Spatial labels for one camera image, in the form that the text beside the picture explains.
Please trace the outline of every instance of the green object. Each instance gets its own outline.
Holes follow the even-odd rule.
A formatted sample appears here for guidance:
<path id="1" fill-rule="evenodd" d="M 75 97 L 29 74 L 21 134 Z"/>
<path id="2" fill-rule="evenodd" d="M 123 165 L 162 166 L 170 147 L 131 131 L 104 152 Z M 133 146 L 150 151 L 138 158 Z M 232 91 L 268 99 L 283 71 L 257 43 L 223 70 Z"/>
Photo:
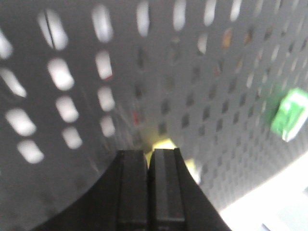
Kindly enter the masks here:
<path id="1" fill-rule="evenodd" d="M 291 89 L 281 100 L 270 129 L 288 142 L 298 134 L 307 117 L 308 93 L 299 88 Z"/>

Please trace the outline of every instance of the black plastic part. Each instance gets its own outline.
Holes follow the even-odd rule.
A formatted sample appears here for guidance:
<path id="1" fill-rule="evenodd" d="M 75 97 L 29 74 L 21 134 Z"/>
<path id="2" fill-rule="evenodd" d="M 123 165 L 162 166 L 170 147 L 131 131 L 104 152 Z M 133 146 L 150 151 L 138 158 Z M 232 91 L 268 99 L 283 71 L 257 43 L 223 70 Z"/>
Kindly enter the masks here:
<path id="1" fill-rule="evenodd" d="M 231 231 L 191 177 L 180 150 L 174 150 L 187 231 Z"/>
<path id="2" fill-rule="evenodd" d="M 143 152 L 118 152 L 86 194 L 33 231 L 146 231 L 146 168 Z"/>
<path id="3" fill-rule="evenodd" d="M 118 231 L 145 231 L 148 220 L 147 164 L 142 151 L 125 151 Z"/>
<path id="4" fill-rule="evenodd" d="M 185 217 L 173 150 L 155 150 L 149 169 L 153 231 L 185 230 Z"/>

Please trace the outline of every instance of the yellow object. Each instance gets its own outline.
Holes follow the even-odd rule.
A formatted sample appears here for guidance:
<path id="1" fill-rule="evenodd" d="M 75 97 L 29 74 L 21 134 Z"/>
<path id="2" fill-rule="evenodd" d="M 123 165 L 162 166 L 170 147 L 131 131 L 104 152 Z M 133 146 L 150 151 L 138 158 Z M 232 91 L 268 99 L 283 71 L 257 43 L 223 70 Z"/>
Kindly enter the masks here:
<path id="1" fill-rule="evenodd" d="M 176 148 L 176 145 L 172 142 L 171 139 L 165 139 L 165 140 L 162 140 L 162 141 L 159 141 L 153 144 L 152 150 L 145 155 L 146 160 L 148 162 L 148 167 L 150 166 L 151 156 L 155 149 L 175 149 L 175 148 Z"/>
<path id="2" fill-rule="evenodd" d="M 174 144 L 174 142 L 172 142 L 171 139 L 165 139 L 165 140 L 162 140 L 162 141 L 159 141 L 153 144 L 152 150 L 145 155 L 147 163 L 148 163 L 148 167 L 150 166 L 151 156 L 155 149 L 175 149 L 175 148 L 176 148 L 176 145 Z M 194 178 L 194 180 L 198 181 L 198 177 L 197 177 L 198 174 L 196 173 L 196 164 L 194 162 L 194 159 L 185 160 L 185 164 L 190 174 Z"/>

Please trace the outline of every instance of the perforated wall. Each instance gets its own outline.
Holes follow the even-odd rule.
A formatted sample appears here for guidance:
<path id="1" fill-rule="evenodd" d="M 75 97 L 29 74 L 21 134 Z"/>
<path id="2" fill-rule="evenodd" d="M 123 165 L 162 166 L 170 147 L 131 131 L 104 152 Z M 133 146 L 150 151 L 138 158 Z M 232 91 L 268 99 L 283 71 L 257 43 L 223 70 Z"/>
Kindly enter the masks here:
<path id="1" fill-rule="evenodd" d="M 0 229 L 82 195 L 117 149 L 171 138 L 217 209 L 299 157 L 269 132 L 307 90 L 307 0 L 0 1 Z"/>

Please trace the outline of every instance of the red speck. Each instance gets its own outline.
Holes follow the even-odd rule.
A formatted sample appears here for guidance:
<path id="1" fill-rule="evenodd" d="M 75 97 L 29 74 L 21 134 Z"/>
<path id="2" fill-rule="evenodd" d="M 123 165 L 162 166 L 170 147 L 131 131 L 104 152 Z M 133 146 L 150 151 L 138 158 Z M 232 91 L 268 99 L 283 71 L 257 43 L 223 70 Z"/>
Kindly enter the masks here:
<path id="1" fill-rule="evenodd" d="M 139 125 L 139 115 L 137 112 L 133 112 L 133 119 L 134 119 L 134 124 L 136 126 Z"/>
<path id="2" fill-rule="evenodd" d="M 113 77 L 114 77 L 113 75 L 110 75 L 110 76 L 108 76 L 105 80 L 106 80 L 106 81 L 109 81 L 109 80 L 111 80 Z"/>

